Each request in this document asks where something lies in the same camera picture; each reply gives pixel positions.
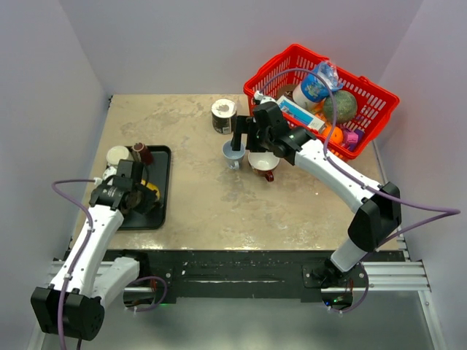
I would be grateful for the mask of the yellow mug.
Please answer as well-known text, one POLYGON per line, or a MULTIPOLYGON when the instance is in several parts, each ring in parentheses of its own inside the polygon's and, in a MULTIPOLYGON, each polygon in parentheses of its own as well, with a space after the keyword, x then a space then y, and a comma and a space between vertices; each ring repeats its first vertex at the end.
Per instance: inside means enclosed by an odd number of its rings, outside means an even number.
POLYGON ((151 190, 155 193, 155 202, 157 203, 161 198, 161 192, 159 188, 146 179, 142 180, 141 184, 144 185, 148 190, 151 190))

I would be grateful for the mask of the brown floral mug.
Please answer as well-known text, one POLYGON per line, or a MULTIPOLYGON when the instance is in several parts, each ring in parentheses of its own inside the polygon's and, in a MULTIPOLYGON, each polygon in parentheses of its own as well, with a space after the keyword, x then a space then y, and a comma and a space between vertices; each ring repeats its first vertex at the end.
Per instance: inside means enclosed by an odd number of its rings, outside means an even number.
POLYGON ((255 174, 266 179, 267 182, 274 181, 274 170, 279 165, 280 159, 272 152, 250 152, 248 163, 255 174))

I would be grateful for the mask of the pale blue mug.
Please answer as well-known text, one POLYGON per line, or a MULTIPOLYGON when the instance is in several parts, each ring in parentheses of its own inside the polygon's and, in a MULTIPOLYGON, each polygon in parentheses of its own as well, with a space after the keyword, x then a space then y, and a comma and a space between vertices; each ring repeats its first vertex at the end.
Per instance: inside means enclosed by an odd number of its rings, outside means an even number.
POLYGON ((223 145, 222 152, 227 166, 232 170, 239 170, 245 155, 244 144, 241 143, 240 149, 238 151, 235 151, 231 146, 231 141, 227 141, 223 145))

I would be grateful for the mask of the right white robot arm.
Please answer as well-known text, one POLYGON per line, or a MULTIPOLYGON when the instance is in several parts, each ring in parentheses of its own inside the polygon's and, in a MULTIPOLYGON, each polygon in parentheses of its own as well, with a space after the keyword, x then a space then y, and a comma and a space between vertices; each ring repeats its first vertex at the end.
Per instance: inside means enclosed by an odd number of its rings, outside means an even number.
POLYGON ((257 105, 251 116, 238 116, 231 147, 238 151, 242 137, 251 152, 270 152, 326 184, 350 208, 354 217, 347 240, 310 274, 324 287, 342 286, 351 270, 370 252, 383 245, 401 224, 400 190, 388 182, 381 185, 360 174, 334 154, 313 132, 291 127, 273 101, 257 105))

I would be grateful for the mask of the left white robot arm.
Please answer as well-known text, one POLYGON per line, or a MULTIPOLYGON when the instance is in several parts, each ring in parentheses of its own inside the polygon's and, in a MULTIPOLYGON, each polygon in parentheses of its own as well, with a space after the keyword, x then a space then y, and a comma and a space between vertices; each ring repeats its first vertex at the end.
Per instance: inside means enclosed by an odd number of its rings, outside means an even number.
POLYGON ((94 179, 86 220, 68 257, 52 281, 36 287, 31 306, 42 332, 79 341, 93 340, 107 306, 132 283, 145 285, 151 268, 140 254, 118 257, 99 272, 112 237, 128 214, 147 214, 159 203, 158 190, 143 184, 149 176, 142 163, 120 160, 117 172, 94 179))

